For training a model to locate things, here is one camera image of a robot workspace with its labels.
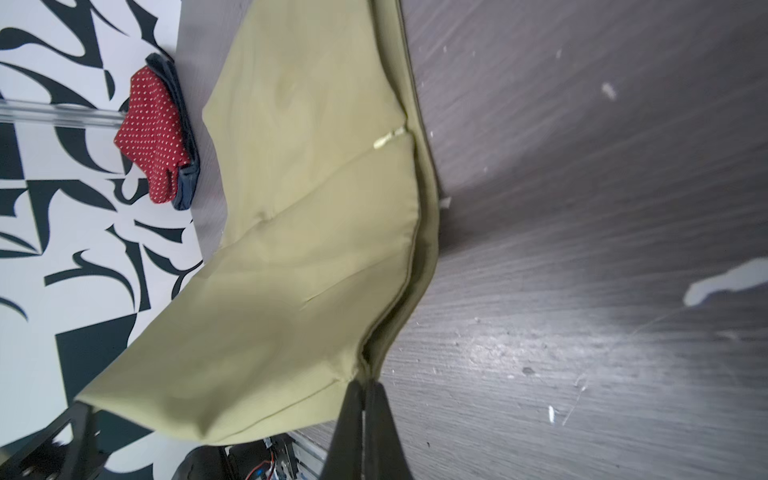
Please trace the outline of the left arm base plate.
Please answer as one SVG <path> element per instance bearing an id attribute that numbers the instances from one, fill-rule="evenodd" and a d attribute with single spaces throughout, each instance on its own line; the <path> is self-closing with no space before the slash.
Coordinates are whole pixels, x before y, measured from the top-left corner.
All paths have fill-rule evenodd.
<path id="1" fill-rule="evenodd" d="M 279 434 L 244 444 L 201 446 L 184 458 L 172 479 L 299 479 L 293 444 L 288 434 Z"/>

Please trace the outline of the blue denim skirt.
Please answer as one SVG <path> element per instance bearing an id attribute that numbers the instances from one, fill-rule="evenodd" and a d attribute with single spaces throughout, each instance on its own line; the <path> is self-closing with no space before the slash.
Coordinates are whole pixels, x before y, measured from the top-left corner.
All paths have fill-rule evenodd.
<path id="1" fill-rule="evenodd" d="M 146 64 L 162 80 L 179 113 L 181 141 L 189 162 L 178 168 L 178 190 L 172 205 L 178 211 L 189 210 L 196 193 L 201 163 L 178 72 L 172 59 L 158 53 L 147 56 Z"/>

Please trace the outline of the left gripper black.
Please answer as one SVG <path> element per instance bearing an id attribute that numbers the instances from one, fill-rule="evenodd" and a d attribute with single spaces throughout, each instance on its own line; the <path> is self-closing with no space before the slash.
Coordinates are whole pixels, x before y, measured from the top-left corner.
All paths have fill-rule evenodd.
<path id="1" fill-rule="evenodd" d="M 94 409 L 75 402 L 1 464 L 1 479 L 96 479 L 107 460 Z"/>

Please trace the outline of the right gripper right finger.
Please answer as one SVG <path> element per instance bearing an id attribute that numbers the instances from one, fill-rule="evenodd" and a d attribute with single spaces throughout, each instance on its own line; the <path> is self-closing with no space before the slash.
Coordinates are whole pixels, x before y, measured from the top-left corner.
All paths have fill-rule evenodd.
<path id="1" fill-rule="evenodd" d="M 384 386 L 366 388 L 364 475 L 368 480 L 413 480 Z"/>

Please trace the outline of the olive green skirt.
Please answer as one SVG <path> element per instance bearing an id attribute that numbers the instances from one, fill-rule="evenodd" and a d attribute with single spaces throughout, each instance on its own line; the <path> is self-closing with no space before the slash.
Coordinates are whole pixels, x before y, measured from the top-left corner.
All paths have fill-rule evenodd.
<path id="1" fill-rule="evenodd" d="M 439 194 L 396 1 L 256 1 L 202 112 L 218 250 L 79 400 L 209 445 L 335 419 L 434 274 Z"/>

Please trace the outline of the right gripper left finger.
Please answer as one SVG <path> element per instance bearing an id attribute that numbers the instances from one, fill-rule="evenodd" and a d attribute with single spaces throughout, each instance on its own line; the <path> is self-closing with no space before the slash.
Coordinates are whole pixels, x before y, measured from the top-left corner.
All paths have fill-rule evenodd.
<path id="1" fill-rule="evenodd" d="M 360 480 L 363 458 L 364 389 L 349 383 L 320 480 Z"/>

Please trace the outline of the red polka dot skirt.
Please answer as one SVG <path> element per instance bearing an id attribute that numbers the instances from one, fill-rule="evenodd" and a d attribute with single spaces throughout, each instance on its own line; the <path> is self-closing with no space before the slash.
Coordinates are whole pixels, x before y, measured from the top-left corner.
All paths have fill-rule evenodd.
<path id="1" fill-rule="evenodd" d="M 163 80 L 147 66 L 131 77 L 129 109 L 114 144 L 146 176 L 152 202 L 176 198 L 179 169 L 189 165 L 190 158 L 179 109 Z"/>

